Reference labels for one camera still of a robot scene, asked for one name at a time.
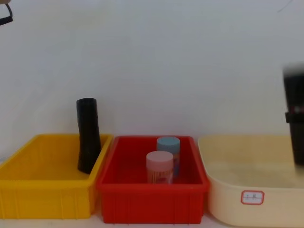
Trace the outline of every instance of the black object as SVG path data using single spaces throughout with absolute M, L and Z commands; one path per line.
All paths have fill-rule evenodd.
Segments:
M 283 73 L 294 162 L 304 165 L 304 63 L 286 67 Z
M 97 102 L 94 98 L 77 100 L 80 151 L 78 170 L 90 174 L 101 151 Z
M 1 18 L 0 19 L 0 25 L 5 25 L 5 24 L 10 23 L 10 22 L 13 21 L 13 12 L 11 11 L 11 8 L 8 4 L 5 4 L 5 5 L 9 10 L 9 16 L 6 17 L 6 18 Z

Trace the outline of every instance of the label sticker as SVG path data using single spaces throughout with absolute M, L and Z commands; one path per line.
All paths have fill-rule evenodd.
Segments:
M 245 190 L 242 192 L 242 204 L 261 205 L 264 202 L 264 192 Z

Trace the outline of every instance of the white wall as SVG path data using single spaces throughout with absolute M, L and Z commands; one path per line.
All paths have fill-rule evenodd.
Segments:
M 0 155 L 37 133 L 288 133 L 281 66 L 304 60 L 304 2 L 12 0 L 0 27 Z M 0 15 L 5 16 L 3 7 Z

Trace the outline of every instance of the blue lid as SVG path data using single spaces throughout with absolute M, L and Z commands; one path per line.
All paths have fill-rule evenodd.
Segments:
M 157 139 L 157 150 L 168 151 L 170 153 L 179 153 L 181 149 L 180 140 L 176 137 L 161 137 Z

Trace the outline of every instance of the yellow plastic bin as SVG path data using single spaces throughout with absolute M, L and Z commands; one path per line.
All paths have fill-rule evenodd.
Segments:
M 304 167 L 294 165 L 290 136 L 199 138 L 210 180 L 208 208 L 240 227 L 303 227 Z
M 35 136 L 0 166 L 0 219 L 84 219 L 95 209 L 95 181 L 112 141 L 91 174 L 77 169 L 78 134 Z

